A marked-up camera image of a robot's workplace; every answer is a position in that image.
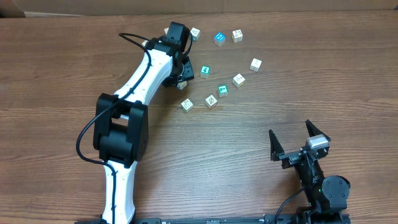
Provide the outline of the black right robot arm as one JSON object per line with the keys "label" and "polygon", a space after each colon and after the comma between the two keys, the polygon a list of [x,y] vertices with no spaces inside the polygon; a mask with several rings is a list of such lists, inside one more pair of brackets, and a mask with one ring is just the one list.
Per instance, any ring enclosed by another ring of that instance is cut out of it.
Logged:
{"label": "black right robot arm", "polygon": [[[351,184],[339,175],[324,176],[319,160],[328,155],[331,138],[320,131],[310,120],[305,122],[309,138],[298,151],[285,153],[273,130],[269,130],[271,160],[281,161],[283,169],[293,167],[299,177],[302,188],[291,195],[279,207],[274,215],[266,215],[266,223],[327,223],[349,224],[347,199]],[[298,194],[306,195],[308,206],[300,207],[295,214],[282,214],[285,205]]]}

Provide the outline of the blue D wooden block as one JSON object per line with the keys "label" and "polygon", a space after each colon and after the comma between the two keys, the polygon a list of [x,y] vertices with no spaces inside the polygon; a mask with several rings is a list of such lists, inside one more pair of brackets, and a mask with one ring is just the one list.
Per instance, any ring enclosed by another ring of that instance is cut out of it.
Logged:
{"label": "blue D wooden block", "polygon": [[186,86],[187,86],[187,81],[180,82],[180,83],[177,84],[177,88],[178,88],[179,90],[184,89]]}

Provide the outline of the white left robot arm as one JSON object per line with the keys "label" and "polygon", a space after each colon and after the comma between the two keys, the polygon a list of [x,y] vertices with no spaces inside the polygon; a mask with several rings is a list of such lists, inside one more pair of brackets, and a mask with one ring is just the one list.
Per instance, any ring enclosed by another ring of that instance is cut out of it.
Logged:
{"label": "white left robot arm", "polygon": [[93,147],[106,172],[106,205],[100,223],[133,223],[134,176],[149,142],[148,105],[157,89],[192,80],[190,29],[171,22],[147,40],[144,57],[127,83],[96,102]]}

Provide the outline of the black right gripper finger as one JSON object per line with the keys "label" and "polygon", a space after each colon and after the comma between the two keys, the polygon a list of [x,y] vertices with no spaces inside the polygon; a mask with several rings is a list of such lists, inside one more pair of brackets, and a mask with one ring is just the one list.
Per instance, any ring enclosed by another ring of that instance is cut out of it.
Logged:
{"label": "black right gripper finger", "polygon": [[331,141],[331,138],[327,136],[323,131],[319,130],[309,119],[305,121],[305,124],[310,137],[322,134],[329,142]]}
{"label": "black right gripper finger", "polygon": [[281,146],[277,136],[274,134],[273,130],[269,130],[269,138],[271,144],[271,160],[279,161],[280,157],[285,154],[283,147]]}

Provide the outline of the green-edged picture wooden block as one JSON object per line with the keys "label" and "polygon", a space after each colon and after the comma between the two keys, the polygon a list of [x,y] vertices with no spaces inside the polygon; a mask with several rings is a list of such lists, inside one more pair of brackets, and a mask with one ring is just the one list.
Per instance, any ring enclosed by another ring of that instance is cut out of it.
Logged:
{"label": "green-edged picture wooden block", "polygon": [[188,113],[191,111],[194,107],[193,103],[187,98],[180,104],[181,108],[184,110],[184,112]]}

